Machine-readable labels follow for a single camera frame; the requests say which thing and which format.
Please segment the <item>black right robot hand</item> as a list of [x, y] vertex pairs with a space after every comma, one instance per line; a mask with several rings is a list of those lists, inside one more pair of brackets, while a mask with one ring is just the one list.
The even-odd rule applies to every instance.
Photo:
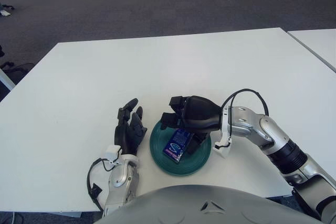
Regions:
[[192, 155], [210, 136], [222, 128], [223, 109], [211, 100], [199, 96], [177, 96], [170, 99], [173, 113], [162, 114], [161, 129], [183, 129], [192, 134], [187, 152]]

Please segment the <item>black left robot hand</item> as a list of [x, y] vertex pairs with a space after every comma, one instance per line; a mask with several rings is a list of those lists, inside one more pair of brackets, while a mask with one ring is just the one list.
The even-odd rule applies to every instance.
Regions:
[[137, 155], [138, 147], [143, 141], [147, 128], [142, 124], [143, 109], [141, 106], [135, 112], [138, 104], [134, 98], [118, 110], [118, 125], [115, 128], [114, 144], [119, 145], [122, 154]]

